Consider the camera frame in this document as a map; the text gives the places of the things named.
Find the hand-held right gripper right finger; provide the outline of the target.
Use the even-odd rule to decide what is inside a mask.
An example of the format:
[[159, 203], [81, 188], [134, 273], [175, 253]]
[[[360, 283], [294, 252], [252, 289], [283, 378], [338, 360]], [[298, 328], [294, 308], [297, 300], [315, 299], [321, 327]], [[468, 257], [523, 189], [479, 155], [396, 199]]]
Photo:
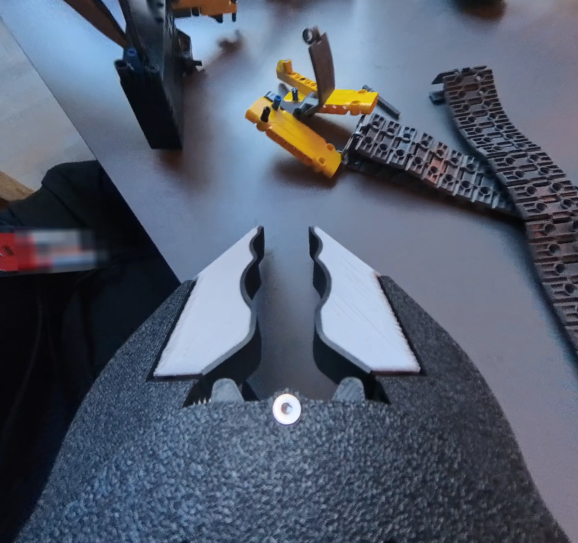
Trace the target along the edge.
[[418, 375], [421, 365], [369, 264], [318, 226], [309, 228], [320, 341], [368, 375]]

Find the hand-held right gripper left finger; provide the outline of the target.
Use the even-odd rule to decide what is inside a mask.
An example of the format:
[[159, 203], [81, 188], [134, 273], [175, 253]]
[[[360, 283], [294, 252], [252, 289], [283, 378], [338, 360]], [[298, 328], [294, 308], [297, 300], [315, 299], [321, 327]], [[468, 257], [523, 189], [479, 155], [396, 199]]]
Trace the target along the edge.
[[257, 340], [264, 228], [256, 226], [195, 277], [153, 378], [204, 378]]

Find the black toy battery box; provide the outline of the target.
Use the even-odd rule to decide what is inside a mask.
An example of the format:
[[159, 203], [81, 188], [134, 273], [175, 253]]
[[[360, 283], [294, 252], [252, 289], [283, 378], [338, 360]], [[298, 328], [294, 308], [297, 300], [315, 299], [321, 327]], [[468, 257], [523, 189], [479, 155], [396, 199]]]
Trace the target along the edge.
[[183, 144], [183, 81], [200, 61], [175, 24], [171, 0], [118, 0], [126, 47], [115, 61], [120, 84], [151, 149]]

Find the black toy track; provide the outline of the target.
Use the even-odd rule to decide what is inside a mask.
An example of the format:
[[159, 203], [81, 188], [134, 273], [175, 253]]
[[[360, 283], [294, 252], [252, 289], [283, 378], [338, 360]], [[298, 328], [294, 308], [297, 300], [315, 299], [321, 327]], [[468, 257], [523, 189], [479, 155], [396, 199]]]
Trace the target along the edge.
[[487, 66], [442, 72], [432, 81], [464, 141], [490, 167], [524, 223], [545, 296], [577, 351], [577, 186], [509, 119]]
[[342, 162], [372, 178], [519, 218], [486, 162], [378, 112], [360, 117]]

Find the black toy axle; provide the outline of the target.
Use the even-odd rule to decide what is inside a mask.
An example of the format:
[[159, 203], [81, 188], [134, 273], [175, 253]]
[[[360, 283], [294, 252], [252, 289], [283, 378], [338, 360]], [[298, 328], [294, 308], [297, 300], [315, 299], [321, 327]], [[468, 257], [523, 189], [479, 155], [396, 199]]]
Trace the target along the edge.
[[392, 117], [394, 120], [399, 120], [401, 115], [400, 111], [395, 106], [387, 102], [379, 94], [379, 92], [375, 91], [367, 85], [363, 85], [360, 91], [365, 95], [365, 97], [368, 97], [369, 94], [376, 94], [375, 103], [370, 107], [370, 109], [362, 112], [362, 114], [370, 114], [374, 111], [381, 111], [382, 113], [389, 115], [389, 117]]

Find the grey desk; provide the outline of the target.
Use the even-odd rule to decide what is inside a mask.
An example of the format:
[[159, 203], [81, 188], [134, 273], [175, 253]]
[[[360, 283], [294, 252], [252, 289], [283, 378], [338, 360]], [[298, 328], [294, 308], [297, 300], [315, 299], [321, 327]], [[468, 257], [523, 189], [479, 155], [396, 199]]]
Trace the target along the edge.
[[62, 0], [1, 0], [1, 18], [179, 280], [264, 226], [260, 397], [329, 398], [315, 366], [308, 228], [396, 281], [483, 374], [553, 516], [577, 542], [577, 362], [527, 259], [523, 233], [356, 172], [325, 178], [245, 119], [290, 58], [312, 75], [302, 30], [328, 33], [338, 87], [363, 84], [403, 124], [462, 149], [439, 72], [488, 65], [514, 124], [577, 183], [577, 0], [238, 0], [235, 23], [179, 20], [203, 70], [185, 95], [181, 153], [152, 151], [120, 87], [119, 48]]

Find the person's dark clothing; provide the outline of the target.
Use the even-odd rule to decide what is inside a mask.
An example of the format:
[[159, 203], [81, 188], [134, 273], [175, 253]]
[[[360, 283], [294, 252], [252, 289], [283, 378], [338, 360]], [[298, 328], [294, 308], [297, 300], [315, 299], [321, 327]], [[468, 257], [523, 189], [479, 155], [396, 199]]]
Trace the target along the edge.
[[30, 516], [93, 382], [180, 281], [97, 161], [59, 164], [1, 208], [1, 234], [74, 229], [106, 252], [80, 272], [1, 278], [1, 542]]

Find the wide yellow toy panel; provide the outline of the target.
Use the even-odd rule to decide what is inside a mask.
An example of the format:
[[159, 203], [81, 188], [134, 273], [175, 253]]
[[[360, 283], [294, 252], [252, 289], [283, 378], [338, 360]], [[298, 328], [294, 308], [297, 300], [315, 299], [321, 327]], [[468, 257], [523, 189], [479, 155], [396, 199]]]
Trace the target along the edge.
[[342, 155], [314, 130], [298, 120], [293, 105], [278, 94], [268, 92], [254, 102], [245, 118], [301, 163], [332, 178], [342, 163]]

